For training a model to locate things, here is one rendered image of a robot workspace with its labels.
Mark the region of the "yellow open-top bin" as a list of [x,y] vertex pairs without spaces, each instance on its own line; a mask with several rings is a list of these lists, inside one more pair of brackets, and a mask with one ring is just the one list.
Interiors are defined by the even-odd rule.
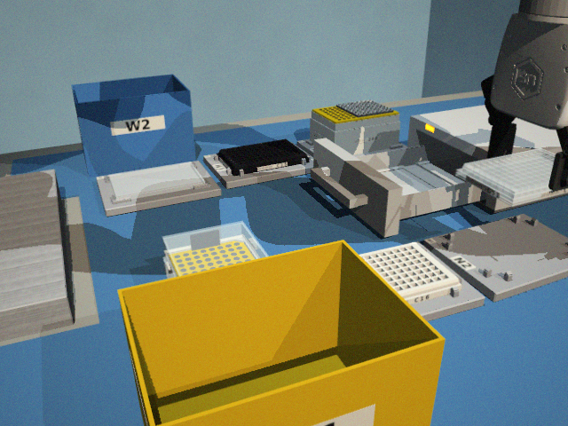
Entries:
[[344,240],[118,295],[145,426],[430,426],[445,338]]

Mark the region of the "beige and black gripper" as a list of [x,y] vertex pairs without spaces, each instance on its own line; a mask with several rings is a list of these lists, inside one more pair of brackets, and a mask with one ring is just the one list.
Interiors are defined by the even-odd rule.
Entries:
[[516,118],[556,130],[563,152],[548,187],[568,188],[568,18],[512,14],[494,75],[481,87],[493,126],[487,159],[512,154]]

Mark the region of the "blue open-top bin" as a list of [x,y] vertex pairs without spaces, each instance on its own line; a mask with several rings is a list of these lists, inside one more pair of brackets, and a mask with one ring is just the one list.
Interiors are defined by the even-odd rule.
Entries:
[[190,91],[174,75],[72,90],[89,178],[196,161]]

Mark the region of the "blue bench mat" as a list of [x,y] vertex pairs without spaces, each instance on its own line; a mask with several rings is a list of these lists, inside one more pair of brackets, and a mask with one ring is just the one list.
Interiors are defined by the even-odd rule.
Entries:
[[[360,255],[526,214],[568,237],[565,195],[498,213],[441,209],[384,238],[311,174],[226,189],[203,161],[296,145],[310,118],[193,136],[222,195],[112,217],[83,150],[12,160],[11,176],[55,170],[61,200],[79,196],[99,324],[0,346],[0,426],[144,426],[117,289],[167,279],[162,236],[243,221],[268,256],[342,240]],[[568,426],[568,277],[428,322],[445,338],[430,426]]]

